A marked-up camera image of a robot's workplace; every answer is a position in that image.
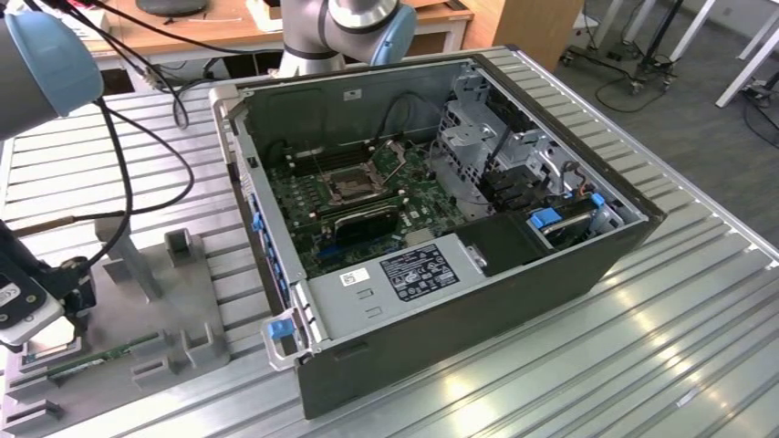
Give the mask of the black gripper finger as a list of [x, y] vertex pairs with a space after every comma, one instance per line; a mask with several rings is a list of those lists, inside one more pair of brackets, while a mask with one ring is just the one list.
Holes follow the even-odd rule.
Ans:
[[87, 329], [86, 311], [97, 306], [91, 271], [82, 267], [53, 269], [47, 275], [46, 289], [62, 302], [65, 316], [75, 329]]

